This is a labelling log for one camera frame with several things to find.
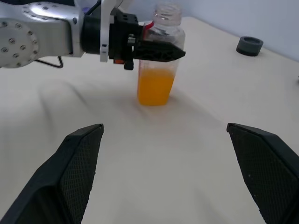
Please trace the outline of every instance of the bottle cap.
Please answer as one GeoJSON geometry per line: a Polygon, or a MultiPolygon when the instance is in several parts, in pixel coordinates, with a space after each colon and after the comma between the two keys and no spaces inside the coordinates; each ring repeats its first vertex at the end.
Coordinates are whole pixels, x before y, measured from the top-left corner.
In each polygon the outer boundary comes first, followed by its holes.
{"type": "Polygon", "coordinates": [[[242,55],[257,56],[263,46],[263,41],[251,37],[242,36],[239,40],[236,51],[242,55]]]}

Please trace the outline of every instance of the orange juice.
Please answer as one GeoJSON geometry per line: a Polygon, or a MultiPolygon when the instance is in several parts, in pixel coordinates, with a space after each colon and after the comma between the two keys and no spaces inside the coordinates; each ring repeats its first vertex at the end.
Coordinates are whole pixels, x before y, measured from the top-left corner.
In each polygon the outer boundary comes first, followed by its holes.
{"type": "Polygon", "coordinates": [[[165,105],[174,77],[174,72],[168,69],[141,69],[138,80],[140,104],[147,106],[165,105]]]}

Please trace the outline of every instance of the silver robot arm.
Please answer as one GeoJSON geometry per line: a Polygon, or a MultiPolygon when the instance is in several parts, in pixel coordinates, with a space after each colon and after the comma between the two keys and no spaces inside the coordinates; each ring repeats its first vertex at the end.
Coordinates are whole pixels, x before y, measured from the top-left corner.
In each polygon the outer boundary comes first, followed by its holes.
{"type": "Polygon", "coordinates": [[[123,61],[125,69],[132,70],[134,58],[167,62],[185,55],[173,44],[143,41],[143,26],[136,16],[116,9],[122,2],[102,0],[97,8],[100,16],[51,2],[0,2],[0,67],[19,68],[34,61],[48,64],[40,60],[45,56],[58,56],[62,63],[61,56],[89,53],[100,55],[101,62],[123,61]]]}

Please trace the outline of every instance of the white table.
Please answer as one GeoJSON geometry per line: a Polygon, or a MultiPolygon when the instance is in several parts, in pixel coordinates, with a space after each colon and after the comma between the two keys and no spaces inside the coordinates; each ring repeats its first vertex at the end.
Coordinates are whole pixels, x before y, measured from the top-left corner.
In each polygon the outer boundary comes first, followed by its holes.
{"type": "Polygon", "coordinates": [[[264,223],[226,125],[273,132],[299,153],[299,63],[240,55],[238,37],[194,18],[182,27],[187,55],[164,107],[140,106],[137,69],[99,56],[0,70],[0,217],[66,135],[103,123],[82,223],[264,223]]]}

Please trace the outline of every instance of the black gripper pad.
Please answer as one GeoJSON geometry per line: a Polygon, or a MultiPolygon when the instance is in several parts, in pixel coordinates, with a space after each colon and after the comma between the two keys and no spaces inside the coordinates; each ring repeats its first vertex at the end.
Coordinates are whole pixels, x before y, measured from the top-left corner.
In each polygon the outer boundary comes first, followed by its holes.
{"type": "Polygon", "coordinates": [[[238,124],[227,132],[266,224],[299,224],[299,157],[269,132],[238,124]]]}
{"type": "Polygon", "coordinates": [[[33,174],[0,224],[81,223],[103,132],[103,125],[93,125],[68,135],[33,174]]]}

